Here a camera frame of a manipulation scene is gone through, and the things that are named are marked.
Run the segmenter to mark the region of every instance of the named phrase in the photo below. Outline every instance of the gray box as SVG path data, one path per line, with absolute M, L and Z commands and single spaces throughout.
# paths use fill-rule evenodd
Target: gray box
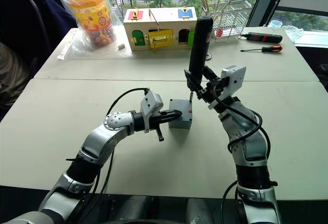
M 191 101 L 184 99 L 170 99 L 169 109 L 180 110 L 182 112 L 182 116 L 169 122 L 169 128 L 190 129 L 193 120 L 193 108 Z

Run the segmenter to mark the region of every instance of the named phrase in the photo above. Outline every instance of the white table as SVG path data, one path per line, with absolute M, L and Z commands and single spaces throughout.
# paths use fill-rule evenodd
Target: white table
M 144 86 L 161 95 L 164 109 L 170 98 L 189 95 L 185 82 L 31 80 L 0 123 L 0 185 L 52 188 L 70 164 L 65 159 L 76 155 L 112 101 L 124 90 Z M 138 111 L 142 96 L 131 93 L 115 110 Z M 237 96 L 263 117 L 277 198 L 327 199 L 328 94 L 322 85 L 245 82 Z M 217 114 L 195 99 L 191 130 L 169 130 L 166 124 L 161 129 L 163 142 L 152 131 L 118 144 L 108 192 L 222 198 L 236 173 Z
M 105 80 L 186 80 L 183 69 L 189 67 L 190 50 L 158 50 L 131 52 L 124 28 L 116 28 L 117 42 L 92 53 L 80 54 L 72 59 L 57 57 L 70 42 L 77 29 L 72 29 L 58 45 L 49 59 L 35 75 L 40 79 L 105 79 Z M 294 44 L 281 28 L 245 28 L 246 32 L 280 34 L 284 50 L 279 53 L 240 52 L 256 49 L 272 43 L 251 42 L 246 39 L 211 44 L 212 60 L 206 64 L 220 74 L 222 68 L 231 65 L 247 66 L 245 81 L 317 82 Z M 117 50 L 124 43 L 126 48 Z

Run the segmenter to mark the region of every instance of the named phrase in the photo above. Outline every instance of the orange screwdriver handle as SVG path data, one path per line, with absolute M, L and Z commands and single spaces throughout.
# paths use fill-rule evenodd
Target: orange screwdriver handle
M 282 46 L 262 47 L 262 52 L 278 52 L 278 51 L 282 51 Z

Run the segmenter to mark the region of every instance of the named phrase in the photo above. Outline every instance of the yellow door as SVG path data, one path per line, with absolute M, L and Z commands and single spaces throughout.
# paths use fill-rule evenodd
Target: yellow door
M 150 49 L 152 51 L 155 51 L 156 48 L 170 46 L 173 44 L 172 29 L 149 32 L 148 35 L 145 36 L 146 36 L 146 41 L 148 40 Z

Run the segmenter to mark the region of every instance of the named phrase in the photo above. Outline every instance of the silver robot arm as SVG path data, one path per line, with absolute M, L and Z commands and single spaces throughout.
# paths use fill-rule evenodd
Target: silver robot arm
M 148 91 L 141 101 L 140 113 L 131 111 L 107 115 L 103 123 L 87 136 L 71 166 L 60 176 L 38 211 L 23 214 L 7 224 L 77 223 L 94 179 L 118 142 L 135 131 L 148 133 L 150 130 L 156 130 L 162 141 L 159 124 L 172 121 L 182 114 L 177 110 L 160 111 L 162 107 L 160 96 Z
M 219 78 L 205 66 L 203 75 L 209 80 L 205 88 L 190 71 L 185 70 L 185 74 L 191 91 L 196 92 L 198 99 L 209 103 L 209 109 L 219 113 L 219 119 L 229 136 L 228 149 L 236 165 L 238 195 L 241 198 L 236 203 L 237 220 L 242 224 L 281 224 L 274 191 L 277 183 L 269 178 L 265 139 L 259 131 L 248 136 L 256 126 L 232 111 L 237 110 L 256 122 L 253 111 L 247 109 L 237 97 L 232 97 L 242 86 L 245 71 L 246 67 L 231 66 L 223 69 Z

